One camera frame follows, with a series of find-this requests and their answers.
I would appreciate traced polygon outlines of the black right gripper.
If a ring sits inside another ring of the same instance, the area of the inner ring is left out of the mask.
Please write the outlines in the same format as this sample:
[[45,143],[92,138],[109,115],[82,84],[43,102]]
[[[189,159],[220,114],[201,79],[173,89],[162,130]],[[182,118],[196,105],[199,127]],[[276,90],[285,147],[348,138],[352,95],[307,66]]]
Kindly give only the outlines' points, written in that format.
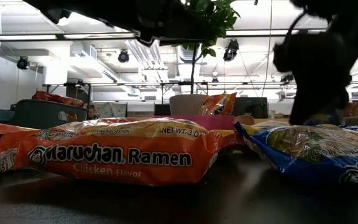
[[292,34],[273,47],[273,64],[282,73],[290,72],[297,94],[289,118],[292,125],[303,125],[317,112],[316,102],[307,93],[337,93],[323,102],[323,114],[344,110],[349,103],[347,86],[352,78],[352,44],[331,32]]

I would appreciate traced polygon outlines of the blue ramen noodle pack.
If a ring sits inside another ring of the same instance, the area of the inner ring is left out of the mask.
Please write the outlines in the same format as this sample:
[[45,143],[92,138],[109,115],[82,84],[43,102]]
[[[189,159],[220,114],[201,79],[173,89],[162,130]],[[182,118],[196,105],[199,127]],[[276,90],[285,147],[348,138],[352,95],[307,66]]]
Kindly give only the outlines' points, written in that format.
[[358,183],[358,125],[234,125],[249,148],[283,175],[309,184]]

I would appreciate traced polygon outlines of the orange chicken ramen pack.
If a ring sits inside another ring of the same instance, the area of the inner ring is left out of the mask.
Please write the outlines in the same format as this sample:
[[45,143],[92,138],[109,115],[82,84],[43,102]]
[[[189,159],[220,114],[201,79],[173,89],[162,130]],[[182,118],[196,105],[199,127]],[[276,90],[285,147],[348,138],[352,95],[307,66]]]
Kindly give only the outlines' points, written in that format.
[[234,146],[242,146],[245,144],[243,138],[237,131],[214,129],[213,132],[219,133],[222,137],[221,149],[226,149]]
[[185,119],[97,119],[21,139],[14,167],[126,184],[194,184],[213,165],[222,144],[221,133]]
[[232,115],[237,93],[207,96],[199,109],[199,115]]

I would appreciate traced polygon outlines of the orange patterned bag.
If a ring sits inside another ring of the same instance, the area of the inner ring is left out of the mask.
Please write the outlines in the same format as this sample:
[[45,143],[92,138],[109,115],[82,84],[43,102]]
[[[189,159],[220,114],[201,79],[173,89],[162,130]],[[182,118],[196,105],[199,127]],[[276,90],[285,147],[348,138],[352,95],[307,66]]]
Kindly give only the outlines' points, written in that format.
[[357,117],[358,116],[358,102],[348,103],[344,110],[344,117]]

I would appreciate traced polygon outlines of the black monitor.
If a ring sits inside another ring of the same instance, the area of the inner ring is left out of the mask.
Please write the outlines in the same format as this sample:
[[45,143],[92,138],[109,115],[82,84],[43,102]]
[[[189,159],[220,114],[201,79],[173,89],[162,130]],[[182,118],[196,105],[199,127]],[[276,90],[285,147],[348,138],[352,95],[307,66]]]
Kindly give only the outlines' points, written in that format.
[[256,119],[265,119],[268,118],[268,110],[266,97],[238,97],[234,102],[232,115],[251,115]]

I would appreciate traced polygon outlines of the black ceiling spotlight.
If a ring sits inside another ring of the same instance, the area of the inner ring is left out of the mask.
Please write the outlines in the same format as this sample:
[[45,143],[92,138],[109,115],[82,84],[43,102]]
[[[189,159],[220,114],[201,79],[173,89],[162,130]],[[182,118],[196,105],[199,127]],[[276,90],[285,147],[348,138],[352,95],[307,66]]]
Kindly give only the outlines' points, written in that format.
[[121,51],[120,51],[120,54],[118,55],[118,61],[120,62],[120,63],[126,63],[126,62],[128,62],[129,61],[129,54],[128,54],[128,50],[126,50],[126,49],[122,49]]
[[30,68],[30,62],[27,56],[20,56],[16,64],[20,70],[28,70]]
[[231,39],[225,48],[225,53],[223,55],[223,60],[225,62],[230,62],[234,60],[237,55],[237,51],[239,50],[239,44],[236,39]]

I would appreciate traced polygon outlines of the pink plastic bin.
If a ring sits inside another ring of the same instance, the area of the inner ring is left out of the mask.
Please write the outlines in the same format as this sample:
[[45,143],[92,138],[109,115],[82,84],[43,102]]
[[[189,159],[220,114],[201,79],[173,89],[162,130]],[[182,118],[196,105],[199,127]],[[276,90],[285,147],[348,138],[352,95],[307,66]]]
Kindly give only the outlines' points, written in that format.
[[173,118],[173,119],[187,119],[199,124],[207,130],[233,130],[234,116],[213,116],[213,115],[161,115],[154,116],[154,118]]

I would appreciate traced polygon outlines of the white ribbed plant pot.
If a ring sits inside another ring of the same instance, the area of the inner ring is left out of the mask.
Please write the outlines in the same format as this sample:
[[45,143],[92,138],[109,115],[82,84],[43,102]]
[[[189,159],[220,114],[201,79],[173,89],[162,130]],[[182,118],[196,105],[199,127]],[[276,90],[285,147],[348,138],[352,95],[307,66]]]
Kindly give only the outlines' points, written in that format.
[[198,115],[206,95],[190,94],[175,95],[170,97],[170,113],[174,116],[193,116]]

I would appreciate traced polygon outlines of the green leafy potted tree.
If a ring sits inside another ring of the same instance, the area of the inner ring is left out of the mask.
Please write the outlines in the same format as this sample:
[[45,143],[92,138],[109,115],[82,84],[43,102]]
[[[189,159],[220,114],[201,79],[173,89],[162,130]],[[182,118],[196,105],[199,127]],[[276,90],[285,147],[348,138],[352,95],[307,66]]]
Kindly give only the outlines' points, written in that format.
[[190,93],[194,93],[194,72],[195,63],[201,57],[207,55],[216,57],[213,46],[216,45],[218,38],[225,38],[226,31],[233,29],[236,20],[240,18],[238,12],[232,7],[231,3],[235,0],[180,0],[190,12],[201,19],[203,25],[211,28],[204,40],[193,40],[189,44],[175,44],[174,47],[180,46],[184,50],[191,52],[191,77],[190,77]]

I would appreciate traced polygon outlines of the small black box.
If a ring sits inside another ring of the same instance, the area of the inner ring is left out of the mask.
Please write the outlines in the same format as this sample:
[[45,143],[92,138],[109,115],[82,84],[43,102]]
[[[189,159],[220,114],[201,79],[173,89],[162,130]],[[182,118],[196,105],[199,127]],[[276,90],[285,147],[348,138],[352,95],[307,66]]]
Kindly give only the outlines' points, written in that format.
[[170,116],[170,105],[166,104],[155,104],[154,105],[154,115],[155,116]]

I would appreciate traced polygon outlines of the black table mat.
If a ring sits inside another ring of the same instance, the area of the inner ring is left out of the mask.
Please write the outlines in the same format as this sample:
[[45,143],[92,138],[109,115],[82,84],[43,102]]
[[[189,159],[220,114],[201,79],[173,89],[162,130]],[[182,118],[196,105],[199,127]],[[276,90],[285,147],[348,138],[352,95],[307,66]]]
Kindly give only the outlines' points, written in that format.
[[33,169],[0,175],[0,224],[358,224],[358,185],[318,187],[235,154],[196,185],[73,180]]

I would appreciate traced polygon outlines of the white patterned cloth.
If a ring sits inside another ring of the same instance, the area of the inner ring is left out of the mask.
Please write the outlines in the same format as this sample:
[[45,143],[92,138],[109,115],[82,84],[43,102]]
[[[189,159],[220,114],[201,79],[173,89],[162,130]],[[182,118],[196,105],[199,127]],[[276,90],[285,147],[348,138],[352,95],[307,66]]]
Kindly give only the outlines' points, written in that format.
[[127,103],[95,103],[98,118],[125,118]]

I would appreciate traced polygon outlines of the person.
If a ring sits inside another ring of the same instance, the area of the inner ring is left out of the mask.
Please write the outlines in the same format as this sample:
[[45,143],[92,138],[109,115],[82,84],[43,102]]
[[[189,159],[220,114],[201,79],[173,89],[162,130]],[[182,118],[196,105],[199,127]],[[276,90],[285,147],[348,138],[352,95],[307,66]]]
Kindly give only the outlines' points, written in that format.
[[87,115],[87,120],[93,120],[93,119],[98,119],[99,116],[96,113],[96,108],[94,105],[90,105],[88,108],[88,115]]

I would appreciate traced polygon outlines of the blue-grey plastic bin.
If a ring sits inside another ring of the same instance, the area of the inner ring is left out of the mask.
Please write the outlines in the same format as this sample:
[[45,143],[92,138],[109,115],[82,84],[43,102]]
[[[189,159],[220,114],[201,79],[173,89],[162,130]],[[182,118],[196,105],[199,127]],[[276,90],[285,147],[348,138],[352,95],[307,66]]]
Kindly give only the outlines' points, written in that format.
[[24,128],[47,129],[69,123],[59,118],[61,112],[77,115],[76,121],[84,121],[87,109],[41,100],[20,100],[15,107],[14,115],[7,124]]

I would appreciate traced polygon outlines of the black desk frame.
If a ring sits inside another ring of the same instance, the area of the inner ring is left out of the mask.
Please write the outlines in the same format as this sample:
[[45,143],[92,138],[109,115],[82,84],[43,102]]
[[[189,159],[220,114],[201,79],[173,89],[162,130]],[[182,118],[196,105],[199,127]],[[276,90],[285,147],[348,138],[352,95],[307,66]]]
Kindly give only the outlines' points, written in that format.
[[91,103],[91,98],[92,98],[92,94],[93,94],[93,89],[92,89],[92,84],[90,83],[84,83],[81,80],[78,80],[77,82],[66,82],[66,83],[61,83],[61,84],[43,84],[42,86],[44,86],[46,88],[46,92],[47,93],[53,93],[58,87],[67,87],[67,86],[75,86],[75,87],[86,87],[87,90],[87,100],[86,100],[86,105],[87,108],[90,107],[90,103]]

